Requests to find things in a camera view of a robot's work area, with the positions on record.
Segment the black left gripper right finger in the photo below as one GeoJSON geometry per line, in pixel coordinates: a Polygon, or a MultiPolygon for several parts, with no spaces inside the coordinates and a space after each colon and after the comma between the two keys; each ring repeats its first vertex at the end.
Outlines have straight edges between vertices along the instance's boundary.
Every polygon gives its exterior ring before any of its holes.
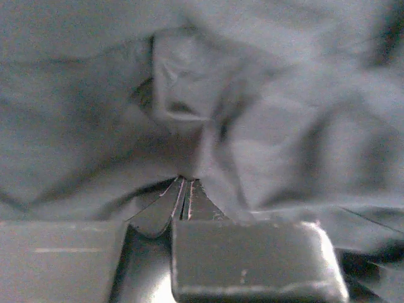
{"type": "Polygon", "coordinates": [[[229,218],[208,198],[199,179],[188,182],[181,220],[219,221],[229,218]]]}

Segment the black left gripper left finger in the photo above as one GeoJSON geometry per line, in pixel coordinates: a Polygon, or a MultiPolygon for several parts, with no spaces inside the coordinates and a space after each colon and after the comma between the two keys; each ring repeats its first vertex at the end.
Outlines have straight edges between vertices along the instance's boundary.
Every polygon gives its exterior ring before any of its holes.
{"type": "Polygon", "coordinates": [[[160,237],[173,218],[180,218],[186,193],[186,179],[178,177],[153,203],[129,219],[134,230],[148,239],[160,237]]]}

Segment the black trousers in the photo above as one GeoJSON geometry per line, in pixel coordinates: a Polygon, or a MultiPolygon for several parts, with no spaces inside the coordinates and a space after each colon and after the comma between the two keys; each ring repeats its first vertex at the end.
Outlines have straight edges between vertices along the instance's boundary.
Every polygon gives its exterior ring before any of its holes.
{"type": "Polygon", "coordinates": [[[226,215],[403,246],[402,1],[2,1],[1,218],[226,215]]]}

